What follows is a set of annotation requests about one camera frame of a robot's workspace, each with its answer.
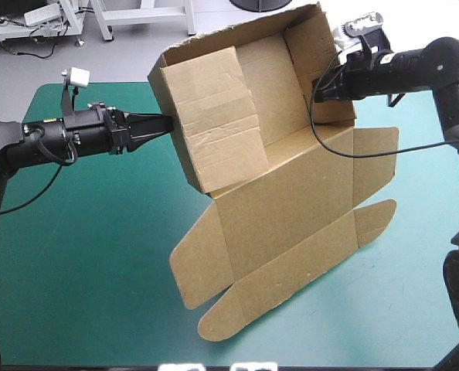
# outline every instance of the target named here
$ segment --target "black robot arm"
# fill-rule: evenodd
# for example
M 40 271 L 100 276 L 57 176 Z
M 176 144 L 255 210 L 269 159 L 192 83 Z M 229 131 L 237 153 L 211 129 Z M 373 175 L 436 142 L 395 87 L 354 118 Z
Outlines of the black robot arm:
M 63 117 L 26 124 L 0 122 L 0 209 L 6 183 L 20 168 L 49 162 L 69 166 L 83 156 L 132 152 L 172 131 L 172 118 L 161 114 L 132 114 L 104 103 L 75 111 L 68 86 L 70 74 L 76 71 L 71 69 L 65 76 Z M 77 89 L 75 86 L 73 100 Z
M 380 25 L 382 18 L 378 13 L 344 24 L 339 31 L 342 41 L 355 45 L 351 40 L 357 39 L 362 50 L 348 54 L 344 64 L 314 81 L 312 97 L 315 103 L 361 100 L 387 94 L 388 105 L 394 107 L 406 93 L 431 90 L 445 140 L 431 146 L 451 144 L 459 153 L 459 40 L 444 37 L 434 40 L 424 49 L 393 53 Z M 399 94 L 396 99 L 393 99 L 394 94 Z M 313 114 L 311 122 L 317 135 Z M 459 247 L 459 233 L 451 242 Z M 447 255 L 443 271 L 459 326 L 459 250 Z M 434 369 L 459 370 L 459 345 Z

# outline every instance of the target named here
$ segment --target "cardboard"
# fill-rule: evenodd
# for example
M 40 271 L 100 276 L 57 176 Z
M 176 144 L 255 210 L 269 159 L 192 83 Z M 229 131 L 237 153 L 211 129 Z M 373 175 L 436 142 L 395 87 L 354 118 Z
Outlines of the cardboard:
M 394 176 L 396 156 L 339 157 L 311 132 L 311 82 L 334 53 L 325 14 L 306 5 L 175 45 L 149 74 L 188 181 L 213 198 L 170 258 L 187 308 L 227 289 L 199 323 L 204 339 L 235 335 L 393 217 L 393 200 L 356 207 Z M 314 114 L 335 149 L 397 148 L 396 128 L 354 128 L 351 102 Z

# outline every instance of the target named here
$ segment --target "white shelf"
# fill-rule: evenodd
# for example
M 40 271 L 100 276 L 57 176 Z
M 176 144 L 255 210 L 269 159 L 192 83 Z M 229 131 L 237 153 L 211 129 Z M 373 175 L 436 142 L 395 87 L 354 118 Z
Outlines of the white shelf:
M 81 35 L 83 30 L 83 20 L 85 19 L 85 13 L 75 14 L 75 10 L 73 9 L 72 3 L 70 0 L 59 0 L 58 3 L 61 4 L 63 9 L 63 17 L 65 20 L 70 22 L 70 26 L 66 31 L 67 36 L 76 36 Z M 89 0 L 78 0 L 78 4 L 80 7 L 88 6 Z M 18 17 L 13 19 L 16 22 L 25 23 L 23 17 Z M 25 26 L 17 26 L 11 23 L 7 24 L 6 26 L 0 26 L 0 41 L 6 39 L 16 39 L 22 37 L 29 37 L 29 36 L 57 36 L 57 31 L 51 31 L 49 29 L 39 29 L 36 31 L 36 28 L 33 27 L 25 27 Z

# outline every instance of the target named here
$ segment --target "cardboard tab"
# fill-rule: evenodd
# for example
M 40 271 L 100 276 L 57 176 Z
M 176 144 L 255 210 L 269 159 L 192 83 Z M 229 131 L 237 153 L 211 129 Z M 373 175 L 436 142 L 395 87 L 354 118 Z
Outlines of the cardboard tab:
M 234 282 L 216 204 L 210 205 L 183 237 L 169 263 L 189 309 L 197 308 Z
M 386 200 L 351 211 L 237 281 L 201 318 L 199 334 L 213 342 L 235 335 L 379 235 L 395 208 Z
M 365 155 L 398 148 L 398 128 L 355 129 L 355 154 Z M 353 205 L 357 206 L 385 186 L 394 176 L 396 156 L 356 158 L 353 172 Z

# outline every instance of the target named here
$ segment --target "table surface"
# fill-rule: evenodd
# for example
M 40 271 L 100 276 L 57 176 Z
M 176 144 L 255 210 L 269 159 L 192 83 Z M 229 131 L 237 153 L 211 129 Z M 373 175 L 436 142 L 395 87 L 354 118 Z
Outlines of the table surface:
M 61 85 L 41 87 L 25 121 L 60 115 Z M 93 83 L 105 100 L 158 112 L 147 83 Z M 399 126 L 400 147 L 441 140 L 430 93 L 356 105 L 359 127 Z M 56 165 L 21 170 L 3 208 L 27 200 Z M 459 342 L 441 267 L 459 230 L 452 148 L 400 155 L 366 203 L 394 198 L 388 230 L 233 338 L 207 342 L 168 265 L 209 204 L 189 186 L 171 138 L 132 154 L 81 158 L 31 206 L 0 219 L 0 350 L 5 364 L 159 364 L 274 360 L 288 366 L 430 366 Z

